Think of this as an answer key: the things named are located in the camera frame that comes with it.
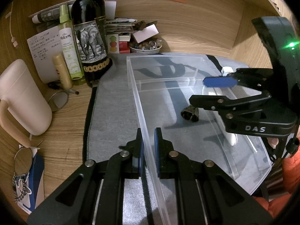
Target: white bowl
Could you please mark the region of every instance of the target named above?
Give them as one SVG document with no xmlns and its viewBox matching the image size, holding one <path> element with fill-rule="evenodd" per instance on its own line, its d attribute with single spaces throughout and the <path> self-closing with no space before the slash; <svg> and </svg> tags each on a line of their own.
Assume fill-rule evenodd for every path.
<svg viewBox="0 0 300 225">
<path fill-rule="evenodd" d="M 129 47 L 129 48 L 130 48 L 131 53 L 141 53 L 141 54 L 151 55 L 151 54 L 159 53 L 159 51 L 161 50 L 161 47 L 162 46 L 160 46 L 159 48 L 154 49 L 154 50 L 140 50 L 140 49 L 135 49 L 135 48 L 132 48 L 132 47 Z"/>
</svg>

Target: bowl of beads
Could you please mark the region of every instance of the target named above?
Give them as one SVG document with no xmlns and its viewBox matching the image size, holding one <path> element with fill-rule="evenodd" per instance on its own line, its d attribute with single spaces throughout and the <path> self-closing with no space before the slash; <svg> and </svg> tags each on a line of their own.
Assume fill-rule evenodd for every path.
<svg viewBox="0 0 300 225">
<path fill-rule="evenodd" d="M 162 47 L 161 39 L 150 38 L 141 43 L 130 42 L 129 48 L 131 53 L 142 53 L 142 54 L 156 54 L 159 53 Z"/>
</svg>

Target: spray bottle cap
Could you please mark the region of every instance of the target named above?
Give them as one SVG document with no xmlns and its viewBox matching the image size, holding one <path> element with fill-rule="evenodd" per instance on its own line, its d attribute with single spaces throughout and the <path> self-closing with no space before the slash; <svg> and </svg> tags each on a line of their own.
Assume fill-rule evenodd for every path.
<svg viewBox="0 0 300 225">
<path fill-rule="evenodd" d="M 59 7 L 59 12 L 60 12 L 60 17 L 59 17 L 60 23 L 70 20 L 67 4 L 61 5 Z"/>
</svg>

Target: mug handle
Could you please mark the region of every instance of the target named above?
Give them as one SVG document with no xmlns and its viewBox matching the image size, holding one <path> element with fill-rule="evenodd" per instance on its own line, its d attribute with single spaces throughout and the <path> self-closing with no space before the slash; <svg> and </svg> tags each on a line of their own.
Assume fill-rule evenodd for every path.
<svg viewBox="0 0 300 225">
<path fill-rule="evenodd" d="M 24 147 L 29 148 L 31 146 L 30 139 L 23 134 L 7 117 L 8 103 L 5 100 L 0 101 L 0 126 L 17 142 Z"/>
</svg>

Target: gold cylindrical bottle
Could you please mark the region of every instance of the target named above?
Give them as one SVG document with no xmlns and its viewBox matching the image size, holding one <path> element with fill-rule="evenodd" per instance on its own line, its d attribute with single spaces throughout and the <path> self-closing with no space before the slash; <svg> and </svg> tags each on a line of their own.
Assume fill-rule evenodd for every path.
<svg viewBox="0 0 300 225">
<path fill-rule="evenodd" d="M 58 53 L 52 57 L 52 62 L 58 73 L 59 80 L 64 89 L 71 89 L 73 87 L 71 77 L 61 53 Z"/>
</svg>

